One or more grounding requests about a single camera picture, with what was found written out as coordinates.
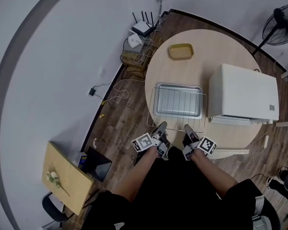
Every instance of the wire rack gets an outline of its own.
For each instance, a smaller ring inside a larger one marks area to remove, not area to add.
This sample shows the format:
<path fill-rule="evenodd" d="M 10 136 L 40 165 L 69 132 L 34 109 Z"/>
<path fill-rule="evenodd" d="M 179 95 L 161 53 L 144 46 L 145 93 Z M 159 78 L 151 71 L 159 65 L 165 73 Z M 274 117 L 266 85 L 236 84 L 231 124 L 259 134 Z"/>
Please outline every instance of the wire rack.
<path fill-rule="evenodd" d="M 206 95 L 200 90 L 153 88 L 147 125 L 158 127 L 166 121 L 167 129 L 185 131 L 184 126 L 188 124 L 195 132 L 203 133 L 206 123 L 206 107 Z"/>

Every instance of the white power adapter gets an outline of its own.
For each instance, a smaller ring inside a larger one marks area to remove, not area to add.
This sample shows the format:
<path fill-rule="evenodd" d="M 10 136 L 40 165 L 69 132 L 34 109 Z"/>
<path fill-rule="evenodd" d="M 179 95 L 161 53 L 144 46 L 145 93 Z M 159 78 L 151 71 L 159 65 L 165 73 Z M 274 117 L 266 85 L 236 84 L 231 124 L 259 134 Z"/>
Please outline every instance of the white power adapter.
<path fill-rule="evenodd" d="M 134 48 L 140 44 L 143 44 L 142 40 L 140 39 L 137 33 L 133 32 L 132 30 L 129 30 L 129 31 L 133 33 L 131 36 L 128 37 L 128 43 L 131 48 Z"/>
<path fill-rule="evenodd" d="M 265 136 L 265 138 L 264 138 L 264 148 L 267 148 L 268 140 L 269 140 L 269 136 Z"/>

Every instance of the chair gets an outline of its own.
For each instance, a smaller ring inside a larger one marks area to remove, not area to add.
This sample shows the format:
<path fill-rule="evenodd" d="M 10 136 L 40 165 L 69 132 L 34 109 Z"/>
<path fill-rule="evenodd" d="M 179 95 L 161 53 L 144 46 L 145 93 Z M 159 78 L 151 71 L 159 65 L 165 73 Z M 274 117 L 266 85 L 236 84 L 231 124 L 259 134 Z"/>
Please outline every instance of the chair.
<path fill-rule="evenodd" d="M 88 205 L 85 205 L 92 197 L 94 197 L 96 195 L 96 193 L 98 193 L 99 189 L 96 189 L 91 196 L 86 200 L 86 202 L 84 203 L 84 206 L 82 209 L 88 207 L 91 203 L 89 203 Z M 74 213 L 72 213 L 69 217 L 60 212 L 55 205 L 52 203 L 52 201 L 50 200 L 49 196 L 52 194 L 52 192 L 48 193 L 42 200 L 42 206 L 44 208 L 44 210 L 47 212 L 47 214 L 54 220 L 57 222 L 66 222 L 68 221 L 73 215 Z"/>

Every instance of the round wooden table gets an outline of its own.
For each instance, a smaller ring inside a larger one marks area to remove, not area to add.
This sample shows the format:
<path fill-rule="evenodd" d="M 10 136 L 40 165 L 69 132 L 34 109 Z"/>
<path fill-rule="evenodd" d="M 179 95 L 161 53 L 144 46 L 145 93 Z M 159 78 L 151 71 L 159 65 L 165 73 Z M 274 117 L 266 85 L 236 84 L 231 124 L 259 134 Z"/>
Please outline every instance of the round wooden table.
<path fill-rule="evenodd" d="M 168 47 L 172 44 L 190 43 L 194 55 L 188 60 L 172 60 Z M 158 82 L 176 83 L 201 87 L 206 94 L 208 105 L 208 81 L 215 70 L 222 64 L 230 64 L 251 70 L 259 69 L 251 54 L 233 38 L 210 30 L 189 30 L 179 33 L 165 41 L 152 57 L 145 80 L 145 96 L 152 119 L 158 123 L 153 113 L 153 88 Z M 245 149 L 258 134 L 261 125 L 232 126 L 212 124 L 203 113 L 204 132 L 199 137 L 207 136 L 217 143 L 217 152 L 212 158 L 227 157 L 232 154 L 245 154 Z M 172 145 L 182 149 L 184 132 L 167 130 L 168 140 Z"/>

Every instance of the cable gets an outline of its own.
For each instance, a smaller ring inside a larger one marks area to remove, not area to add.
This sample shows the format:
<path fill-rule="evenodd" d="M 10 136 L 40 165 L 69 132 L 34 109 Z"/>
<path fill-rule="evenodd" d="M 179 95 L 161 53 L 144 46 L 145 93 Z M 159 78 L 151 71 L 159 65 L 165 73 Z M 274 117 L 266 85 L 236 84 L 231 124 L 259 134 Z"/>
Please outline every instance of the cable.
<path fill-rule="evenodd" d="M 256 177 L 256 176 L 258 176 L 258 175 L 262 175 L 263 177 L 265 177 L 266 179 L 268 179 L 268 177 L 265 176 L 264 174 L 256 174 L 256 175 L 254 175 L 251 179 L 253 179 L 254 177 Z"/>
<path fill-rule="evenodd" d="M 145 42 L 145 44 L 146 45 L 151 45 L 151 46 L 154 46 L 154 47 L 156 47 L 156 48 L 159 48 L 158 47 L 158 43 L 156 43 L 153 39 L 151 39 L 151 38 L 143 38 L 142 37 L 142 39 L 144 40 L 144 42 Z"/>
<path fill-rule="evenodd" d="M 131 156 L 131 160 L 133 161 L 133 165 L 135 164 L 136 157 L 137 156 L 134 156 L 134 155 Z"/>
<path fill-rule="evenodd" d="M 160 17 L 157 24 L 156 24 L 156 32 L 162 32 L 163 31 L 163 28 L 161 26 L 162 21 L 163 21 L 163 19 L 162 19 L 162 17 Z"/>
<path fill-rule="evenodd" d="M 127 98 L 129 97 L 129 92 L 128 92 L 127 90 L 118 90 L 118 89 L 115 88 L 115 86 L 118 85 L 118 84 L 119 84 L 120 82 L 122 82 L 122 81 L 145 82 L 145 81 L 136 80 L 136 79 L 122 79 L 122 80 L 120 80 L 118 83 L 114 84 L 114 85 L 113 85 L 113 89 L 116 90 L 117 92 L 126 92 L 126 93 L 127 93 L 127 96 L 126 96 L 126 97 L 115 95 L 115 96 L 113 96 L 113 97 L 110 98 L 110 99 L 104 100 L 104 99 L 101 98 L 99 95 L 97 95 L 97 94 L 95 94 L 95 95 L 98 96 L 98 97 L 103 101 L 103 103 L 104 103 L 104 102 L 107 102 L 107 101 L 110 101 L 110 100 L 112 100 L 112 99 L 114 99 L 114 98 L 116 98 L 116 97 L 117 97 L 117 98 L 121 98 L 121 99 L 127 99 Z"/>
<path fill-rule="evenodd" d="M 152 50 L 152 54 L 151 54 L 151 55 L 148 55 L 148 51 L 149 51 L 149 50 Z M 154 53 L 153 49 L 152 49 L 151 47 L 148 47 L 144 52 L 141 52 L 141 53 L 139 53 L 139 54 L 137 54 L 137 55 L 134 55 L 134 56 L 132 56 L 132 57 L 128 56 L 128 57 L 127 57 L 127 61 L 128 61 L 130 64 L 132 64 L 132 65 L 139 65 L 139 66 L 141 66 L 141 65 L 144 63 L 146 57 L 152 57 L 152 56 L 153 56 L 153 53 Z"/>
<path fill-rule="evenodd" d="M 133 71 L 127 71 L 127 73 L 126 73 L 126 75 L 125 75 L 125 71 L 126 71 L 127 69 L 128 69 L 128 67 L 124 68 L 124 70 L 123 70 L 122 73 L 121 73 L 120 78 L 121 78 L 122 80 L 126 79 L 126 77 L 127 77 L 127 75 L 128 75 L 129 72 L 140 72 L 140 73 L 143 74 L 143 77 L 139 77 L 139 76 L 137 76 L 137 77 L 140 78 L 140 79 L 145 79 L 145 72 L 147 71 L 146 69 L 145 69 L 144 71 L 135 71 L 135 70 L 133 70 Z"/>
<path fill-rule="evenodd" d="M 97 85 L 97 86 L 93 86 L 93 88 L 95 88 L 95 87 L 100 87 L 100 86 L 102 86 L 102 85 L 109 85 L 109 84 L 111 84 L 111 83 L 103 83 L 103 84 L 100 84 L 100 85 Z"/>
<path fill-rule="evenodd" d="M 273 64 L 273 77 L 275 76 L 275 75 L 274 75 L 275 63 L 277 63 L 277 60 L 276 60 L 276 61 L 274 62 L 274 64 Z"/>
<path fill-rule="evenodd" d="M 69 220 L 71 220 L 72 222 L 78 224 L 78 225 L 80 226 L 80 228 L 82 227 L 78 222 L 76 222 L 76 221 L 74 221 L 74 220 L 72 220 L 72 219 L 69 219 Z"/>
<path fill-rule="evenodd" d="M 248 163 L 247 163 L 246 166 L 245 166 L 245 170 L 246 170 L 246 171 L 250 171 L 250 170 L 253 168 L 254 162 L 255 162 L 255 157 L 256 157 L 257 155 L 261 154 L 261 153 L 265 150 L 265 148 L 264 148 L 261 152 L 253 155 L 253 145 L 255 144 L 256 141 L 258 141 L 260 138 L 264 137 L 264 136 L 268 133 L 268 131 L 270 130 L 270 127 L 271 127 L 271 125 L 269 125 L 268 130 L 267 130 L 262 136 L 260 136 L 259 138 L 257 138 L 257 139 L 253 142 L 253 144 L 252 144 L 252 146 L 251 146 L 251 155 L 252 155 L 252 158 L 248 161 Z M 248 170 L 247 167 L 248 167 L 248 165 L 249 165 L 249 163 L 250 163 L 251 161 L 252 161 L 252 166 L 251 166 L 250 169 Z"/>
<path fill-rule="evenodd" d="M 128 40 L 128 38 L 125 39 L 125 41 L 123 42 L 123 51 L 121 52 L 120 54 L 120 61 L 125 64 L 125 62 L 123 62 L 123 58 L 121 57 L 121 55 L 124 53 L 124 50 L 125 50 L 125 42 Z"/>

